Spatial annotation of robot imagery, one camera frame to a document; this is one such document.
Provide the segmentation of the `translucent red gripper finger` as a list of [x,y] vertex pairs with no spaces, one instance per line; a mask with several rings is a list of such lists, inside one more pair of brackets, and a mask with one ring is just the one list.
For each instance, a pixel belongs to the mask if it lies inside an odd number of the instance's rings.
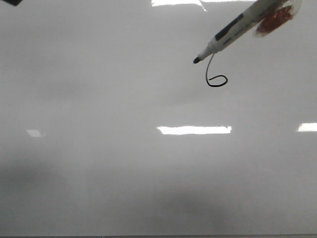
[[286,22],[293,20],[299,12],[302,0],[282,0],[276,9],[266,16],[254,31],[254,37],[263,38]]

